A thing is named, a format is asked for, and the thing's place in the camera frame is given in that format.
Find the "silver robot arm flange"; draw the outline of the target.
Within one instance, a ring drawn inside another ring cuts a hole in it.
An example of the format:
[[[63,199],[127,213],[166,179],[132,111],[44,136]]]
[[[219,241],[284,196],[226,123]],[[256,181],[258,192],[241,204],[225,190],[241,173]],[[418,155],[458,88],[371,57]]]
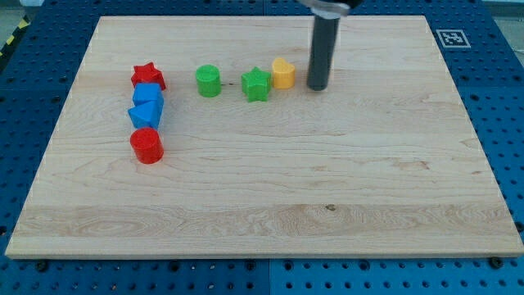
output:
[[[350,10],[355,9],[364,0],[297,0],[308,7],[311,12],[323,19],[334,20],[348,16]]]

